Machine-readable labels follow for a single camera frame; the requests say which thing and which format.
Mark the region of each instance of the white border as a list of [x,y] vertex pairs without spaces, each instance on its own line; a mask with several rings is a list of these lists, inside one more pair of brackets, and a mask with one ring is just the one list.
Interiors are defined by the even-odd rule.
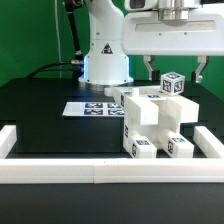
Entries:
[[[86,104],[102,104],[102,107],[86,107]],[[117,107],[108,107],[108,104],[117,105]],[[86,110],[96,110],[102,111],[102,114],[85,114]],[[109,111],[121,111],[122,115],[119,114],[109,114]],[[113,102],[67,102],[65,109],[63,111],[62,116],[66,117],[124,117],[123,109],[117,104]]]
[[224,182],[224,159],[6,159],[15,133],[0,132],[1,184]]

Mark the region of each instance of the cable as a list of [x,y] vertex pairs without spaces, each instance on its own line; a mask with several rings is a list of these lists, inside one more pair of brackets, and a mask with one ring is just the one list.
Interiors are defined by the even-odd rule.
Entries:
[[55,0],[55,26],[56,26],[56,34],[57,34],[57,43],[58,43],[58,58],[59,62],[61,62],[61,38],[60,38],[60,30],[59,30],[59,22],[58,22],[58,0]]
[[77,28],[76,28],[76,23],[75,23],[75,18],[73,15],[74,10],[76,7],[74,6],[74,3],[78,3],[79,6],[77,8],[81,7],[82,1],[74,1],[74,0],[64,0],[64,6],[68,15],[68,20],[70,24],[70,29],[72,33],[72,39],[73,39],[73,45],[74,45],[74,50],[75,50],[75,59],[76,60],[83,60],[83,54],[80,48],[80,43],[79,43],[79,38],[78,38],[78,33],[77,33]]
[[46,70],[41,70],[39,72],[60,72],[60,71],[61,72],[72,72],[73,70],[72,69],[46,69]]
[[52,68],[52,67],[60,66],[60,65],[71,65],[71,62],[59,62],[59,63],[53,63],[53,64],[42,66],[38,68],[37,70],[35,70],[34,72],[31,72],[29,75],[26,76],[26,78],[32,79],[38,72],[41,72],[47,68]]

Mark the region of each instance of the warning label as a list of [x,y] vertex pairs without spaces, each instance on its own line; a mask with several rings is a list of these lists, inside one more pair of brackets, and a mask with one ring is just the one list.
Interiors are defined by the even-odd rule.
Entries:
[[107,43],[104,49],[101,52],[102,54],[113,54],[110,45]]

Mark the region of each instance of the black cable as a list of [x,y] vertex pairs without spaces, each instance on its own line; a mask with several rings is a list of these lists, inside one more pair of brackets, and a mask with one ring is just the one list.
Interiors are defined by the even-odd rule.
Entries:
[[46,68],[52,68],[52,67],[60,66],[60,65],[71,65],[71,62],[58,62],[58,63],[53,63],[53,64],[48,64],[48,65],[42,66],[42,67],[38,68],[37,70],[35,70],[34,72],[31,72],[29,75],[26,76],[26,78],[32,79],[38,72],[40,72]]
[[41,70],[39,72],[72,72],[72,69],[47,69],[47,70]]
[[70,27],[71,27],[71,31],[72,31],[72,39],[73,39],[75,51],[76,52],[81,51],[73,13],[68,13],[68,19],[69,19],[69,23],[70,23]]

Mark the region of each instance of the white frame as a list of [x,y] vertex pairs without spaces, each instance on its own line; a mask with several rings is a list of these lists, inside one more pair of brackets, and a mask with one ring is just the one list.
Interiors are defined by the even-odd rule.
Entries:
[[224,159],[6,159],[15,133],[0,135],[1,184],[224,182]]

